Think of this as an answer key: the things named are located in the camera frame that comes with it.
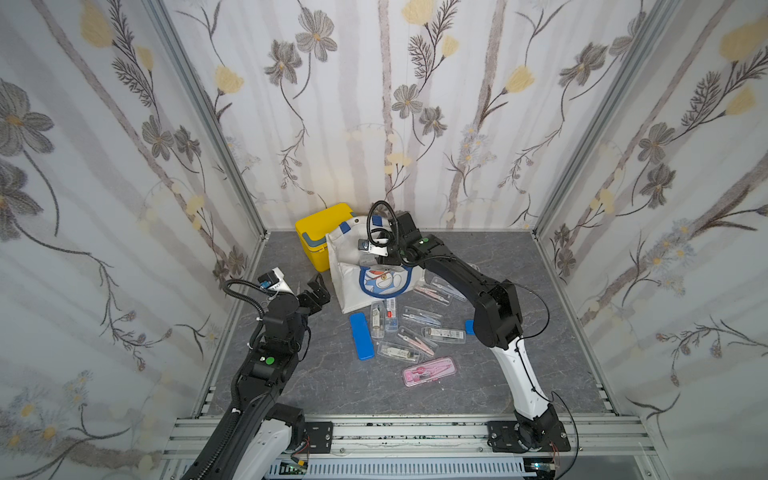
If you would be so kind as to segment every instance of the black mounting plate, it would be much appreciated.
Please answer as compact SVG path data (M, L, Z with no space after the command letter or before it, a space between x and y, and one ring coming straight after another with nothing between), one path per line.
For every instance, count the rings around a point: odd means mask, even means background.
M488 446L494 452L553 452L550 442L554 444L559 452L571 451L571 443L568 441L568 436L565 435L565 428L560 422L550 429L546 444L536 450L528 450L518 441L517 422L488 422L486 425L488 426Z
M304 429L310 437L310 453L331 453L333 422L307 422Z

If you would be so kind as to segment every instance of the gray flower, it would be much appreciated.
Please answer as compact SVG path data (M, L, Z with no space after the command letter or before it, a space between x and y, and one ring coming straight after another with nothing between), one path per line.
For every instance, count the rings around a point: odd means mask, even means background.
M29 111L29 96L14 84L0 80L0 154L6 157L22 151L23 144L39 154L50 154L53 144L41 131L51 130L53 121Z
M571 268L576 267L576 259L573 252L564 248L558 253L558 268L562 271L563 276L571 275Z
M416 100L416 96L419 94L416 88L418 88L416 84L410 87L408 85L400 85L395 90L397 102L392 105L392 109L395 111L400 110L400 118L408 118L411 112L418 114L422 110L423 103Z
M183 125L179 125L179 129L176 130L174 136L176 137L176 145L179 147L179 152L187 154L190 163L192 163L195 154L198 157L200 156L200 141L192 140L190 132Z
M667 199L664 198L664 189L672 188L672 180L677 170L670 170L666 164L659 164L658 167L648 172L648 185L640 190L640 195L650 195L648 208L656 208L664 205Z
M614 38L614 42L611 44L611 48L608 50L608 53L614 57L616 55L623 55L627 53L629 47L632 46L632 42L634 41L635 36L637 36L637 32L640 30L640 26L643 24L644 20L645 12L640 12L637 17L632 18L632 20L629 22L629 26L627 27L629 35Z
M328 60L326 50L336 51L336 43L329 37L333 33L333 22L325 12L315 10L315 15L307 7L301 8L299 23L309 33L296 34L296 46L304 53L315 51L315 57L320 61Z
M230 269L227 268L226 260L216 260L216 266L214 267L214 276L216 280L219 280L219 290L224 288L224 282L227 281L227 275L230 274Z
M554 242L560 245L565 245L571 239L571 229L566 227L565 223L560 227L560 230L554 231Z
M145 142L152 144L152 156L157 158L163 154L163 158L170 158L169 147L174 146L174 136L169 131L160 132L160 125L154 119L154 115L149 116L149 121L141 124L141 136Z
M232 277L240 276L240 273L245 269L245 261L246 259L243 252L237 248L237 245L233 245L232 251L227 258L227 265L230 268Z
M579 85L587 83L589 74L593 70L602 68L605 63L606 45L595 45L589 42L579 55L576 55L576 65L570 68L560 70L560 86L564 87L574 79Z
M669 144L672 141L673 135L674 128L667 128L665 122L655 124L648 131L648 137L641 138L639 145L643 151L638 154L637 159L639 161L646 161L650 158L650 161L653 163L659 163L667 156L662 146Z
M285 75L289 82L295 84L296 68L301 66L301 57L293 43L272 40L270 58L275 61L275 64L264 68L264 73L270 76L270 82L279 85Z
M422 112L422 116L419 119L419 122L424 124L424 131L422 132L422 135L427 135L431 131L435 131L435 135L440 137L442 135L442 132L445 131L446 128L448 128L448 125L440 123L440 119L442 119L443 115L440 112L440 107L427 107Z
M19 238L16 215L37 215L43 211L32 197L22 192L27 174L0 159L0 242Z

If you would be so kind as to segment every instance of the white wall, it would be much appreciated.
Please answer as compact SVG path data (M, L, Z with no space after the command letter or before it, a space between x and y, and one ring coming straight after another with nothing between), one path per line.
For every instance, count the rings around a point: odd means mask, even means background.
M628 25L652 6L640 0L165 3L216 110L228 106L222 129L272 228L292 228L338 202L367 211L383 198L410 210L424 228L534 225L621 66L622 50L610 47L628 48ZM276 64L269 56L273 41L298 46L313 28L302 26L300 4L323 18L323 42L336 49L326 51L325 61L295 50L301 65L293 82L282 80L283 97L265 68ZM441 8L455 14L436 42L439 67L428 79L417 78L409 42L421 36L429 43L422 23L439 23ZM577 68L574 57L591 42L586 70L564 88L561 72ZM217 83L217 71L239 81ZM532 83L525 81L529 75ZM401 118L392 109L397 89L412 84L422 108L440 107L439 137L424 134L422 113ZM227 92L218 95L222 85ZM481 121L486 99L497 95L485 110L500 108Z
M766 14L684 2L542 235L615 400L678 480L765 478ZM697 118L700 81L716 88Z
M215 266L256 245L146 12L124 2L119 51L115 5L0 7L3 475L158 477L230 308Z

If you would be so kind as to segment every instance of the clear plastic box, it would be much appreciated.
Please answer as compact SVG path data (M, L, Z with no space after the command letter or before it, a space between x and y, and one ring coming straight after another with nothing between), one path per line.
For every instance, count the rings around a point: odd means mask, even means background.
M447 280L442 278L441 276L435 276L432 278L432 285L437 290L440 290L441 292L445 293L446 295L452 296L453 298L457 300L461 300L462 302L467 301L467 297L462 295L461 292L459 292L456 287L448 283Z
M438 347L437 343L424 338L411 329L401 326L397 329L397 338L430 358L435 356L435 350Z
M371 338L381 339L384 338L384 320L386 317L386 310L384 310L384 302L377 300L371 303Z
M416 366L410 366L402 371L402 381L406 386L414 386L427 382L434 382L444 376L456 373L456 364L449 356L441 359L422 363Z
M422 361L423 354L416 349L390 342L377 342L377 344L379 345L379 355L381 356L388 356L390 359L409 363L419 363Z
M422 328L422 336L437 343L466 343L467 334L464 330L443 329L434 326Z
M406 320L421 323L423 325L442 326L442 315L428 310L422 310L414 306L404 306L402 308L401 316Z
M443 305L447 306L451 304L452 297L450 295L441 290L437 290L432 285L427 285L422 280L416 282L416 285L413 286L413 291L418 292L430 300L442 303Z
M384 320L384 330L387 332L397 331L397 300L388 298L386 300L386 318Z

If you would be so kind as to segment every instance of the gray marble floor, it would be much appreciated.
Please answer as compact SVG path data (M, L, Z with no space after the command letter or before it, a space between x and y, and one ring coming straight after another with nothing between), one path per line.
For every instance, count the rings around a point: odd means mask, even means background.
M526 285L545 298L551 311L549 327L544 334L526 342L528 356L545 395L550 396L552 389L557 390L572 412L603 412L596 382L531 235L525 232L441 232L439 237L454 253L464 261L476 264L486 275ZM306 281L315 273L293 232L271 233L257 272L275 266L285 273L286 281L294 291L297 287L306 288ZM349 314L341 314L330 273L325 272L323 277L331 290L331 303L310 317L310 350L280 397L282 403L301 407L307 414L500 413L513 410L501 368L491 351L474 336L463 345L440 344L436 356L451 356L458 373L420 386L405 387L403 384L402 370L408 366L406 363L381 356L365 362L358 360ZM431 278L432 274L427 272L427 281ZM544 307L528 292L518 289L518 295L525 332L539 331L546 320ZM448 328L463 329L465 320L472 318L473 313L469 303L454 300L444 307L415 292L398 297L399 308L405 305L442 313ZM244 315L252 312L252 307L245 307ZM235 326L232 343L216 381L216 394L209 414L220 414L229 404L230 380L243 361L245 344L252 332L253 321L247 318Z

